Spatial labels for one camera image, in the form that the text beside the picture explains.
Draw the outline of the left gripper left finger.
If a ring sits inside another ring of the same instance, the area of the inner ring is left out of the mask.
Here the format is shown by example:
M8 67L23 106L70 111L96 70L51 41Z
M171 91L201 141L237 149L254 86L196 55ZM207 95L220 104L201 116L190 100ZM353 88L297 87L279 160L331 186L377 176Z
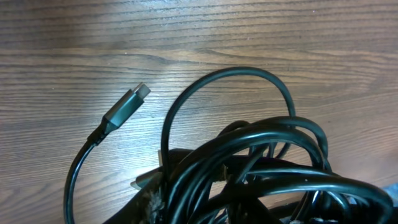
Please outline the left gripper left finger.
M157 223L161 220L165 205L164 164L162 161L160 167L137 178L140 191L120 211L106 220L106 224Z

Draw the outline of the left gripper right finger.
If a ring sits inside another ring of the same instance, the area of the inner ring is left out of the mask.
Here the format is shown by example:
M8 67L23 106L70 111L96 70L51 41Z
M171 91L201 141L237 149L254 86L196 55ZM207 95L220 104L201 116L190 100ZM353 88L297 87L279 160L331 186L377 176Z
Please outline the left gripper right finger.
M291 220L294 210L299 205L299 201L287 203L269 210L267 223L352 223L356 221L366 221L368 211L373 208L373 203L365 203L354 200L348 203L348 209L342 209L336 202L333 202L327 211L314 208L307 212L303 220Z

